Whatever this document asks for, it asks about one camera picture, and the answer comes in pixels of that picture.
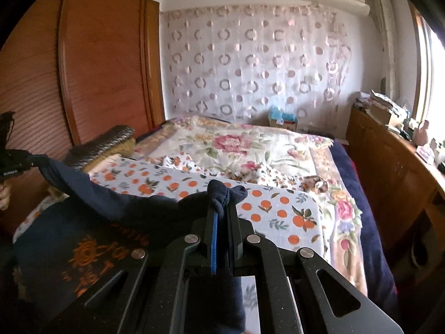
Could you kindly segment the person left hand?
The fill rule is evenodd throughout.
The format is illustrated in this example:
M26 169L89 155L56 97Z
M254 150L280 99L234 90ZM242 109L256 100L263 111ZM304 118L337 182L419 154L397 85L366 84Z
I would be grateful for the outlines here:
M11 183L8 180L4 180L0 184L0 210L6 210L9 206L11 199Z

